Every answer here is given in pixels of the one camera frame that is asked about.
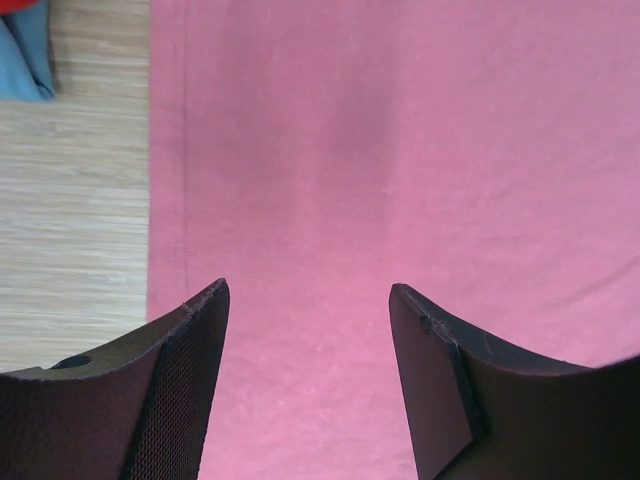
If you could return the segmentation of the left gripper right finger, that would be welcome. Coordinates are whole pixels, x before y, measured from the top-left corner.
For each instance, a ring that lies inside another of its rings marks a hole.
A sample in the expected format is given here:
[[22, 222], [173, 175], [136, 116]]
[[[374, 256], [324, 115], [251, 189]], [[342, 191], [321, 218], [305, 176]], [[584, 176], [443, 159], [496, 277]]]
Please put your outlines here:
[[639, 361], [598, 368], [505, 341], [405, 284], [389, 313], [422, 479], [635, 479]]

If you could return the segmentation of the dusty pink t shirt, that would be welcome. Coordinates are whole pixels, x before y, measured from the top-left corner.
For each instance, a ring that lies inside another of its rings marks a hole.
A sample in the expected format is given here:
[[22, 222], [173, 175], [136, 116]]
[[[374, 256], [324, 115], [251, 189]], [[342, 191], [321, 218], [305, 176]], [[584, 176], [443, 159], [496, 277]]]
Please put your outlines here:
[[395, 283], [639, 351], [635, 1], [155, 1], [148, 315], [231, 312], [204, 479], [412, 479]]

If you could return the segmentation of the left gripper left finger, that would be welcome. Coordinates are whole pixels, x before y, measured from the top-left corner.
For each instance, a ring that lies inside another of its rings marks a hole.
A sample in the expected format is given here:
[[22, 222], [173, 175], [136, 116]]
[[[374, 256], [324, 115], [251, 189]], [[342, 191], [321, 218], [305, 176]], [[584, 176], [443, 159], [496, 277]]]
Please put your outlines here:
[[97, 348], [2, 373], [2, 478], [197, 478], [229, 310], [218, 279]]

